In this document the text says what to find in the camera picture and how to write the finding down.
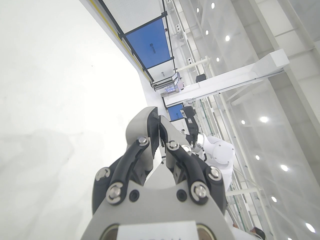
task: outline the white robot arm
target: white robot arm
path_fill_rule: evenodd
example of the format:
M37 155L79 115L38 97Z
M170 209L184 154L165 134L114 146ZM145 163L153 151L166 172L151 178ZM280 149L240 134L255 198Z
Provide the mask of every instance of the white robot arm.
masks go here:
M218 137L207 137L205 134L199 133L193 152L198 154L209 166L217 167L221 171L225 191L227 191L232 181L233 157L235 155L233 145Z

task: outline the glass panel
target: glass panel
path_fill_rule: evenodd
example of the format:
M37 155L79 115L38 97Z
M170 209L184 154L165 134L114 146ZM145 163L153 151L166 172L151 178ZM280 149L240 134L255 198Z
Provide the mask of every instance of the glass panel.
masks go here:
M273 233L278 239L307 239L305 223L320 217L319 186L269 80L215 100L236 149L241 188L261 186L245 194L250 212L256 212L254 224L259 221L267 239Z

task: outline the logo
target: logo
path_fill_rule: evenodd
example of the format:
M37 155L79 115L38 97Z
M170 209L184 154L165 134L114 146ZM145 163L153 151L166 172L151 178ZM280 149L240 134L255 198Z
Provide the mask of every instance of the logo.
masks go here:
M156 53L156 50L155 50L155 48L153 47L153 44L152 44L152 43L150 44L150 48L151 48L151 50L153 51L153 54L155 54L155 53Z

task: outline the screw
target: screw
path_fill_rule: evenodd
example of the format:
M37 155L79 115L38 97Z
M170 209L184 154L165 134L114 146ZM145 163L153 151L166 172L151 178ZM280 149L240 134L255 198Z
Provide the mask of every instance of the screw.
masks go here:
M217 179L219 177L219 170L217 170L216 168L211 169L211 175Z
M186 151L189 155L191 155L192 151L191 151L191 147L189 147L188 145L182 145L181 146L184 151Z
M140 138L139 138L139 143L140 144L145 144L145 143L147 143L148 142L148 140L144 137L144 136L141 136Z
M105 167L100 169L96 174L96 181L99 181L101 178L109 177L110 176L110 169Z
M179 144L176 142L176 141L171 141L170 144L169 144L169 147L171 149L175 149L179 146Z
M121 189L118 188L117 186L114 186L114 187L112 187L112 188L110 189L110 195L109 195L109 197L110 197L111 199L114 199L114 198L118 197L118 196L120 195L120 193L121 193Z
M201 185L197 185L194 192L199 198L204 198L207 195L206 188Z
M208 174L208 177L213 181L216 181L216 182L220 181L222 179L220 170L213 166L211 166L210 168L211 168L211 171Z

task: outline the bolt head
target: bolt head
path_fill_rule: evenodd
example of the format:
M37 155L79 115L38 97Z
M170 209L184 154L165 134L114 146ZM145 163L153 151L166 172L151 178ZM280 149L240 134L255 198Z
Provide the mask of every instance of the bolt head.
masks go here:
M121 193L121 189L114 186L110 189L110 198L114 199L114 198L118 197L120 195L120 193Z
M189 147L188 145L182 145L181 146L184 151L186 151L189 155L191 154L192 150L191 150L191 147Z
M141 136L141 137L139 138L139 143L140 143L140 144L145 144L147 141L148 141L148 140L147 140L144 136Z
M212 175L215 179L219 178L219 170L216 169L216 168L211 169L211 175Z
M197 185L194 189L194 192L199 198L204 198L207 195L206 188L201 185Z
M179 146L179 144L176 141L171 141L169 147L171 149L175 149Z

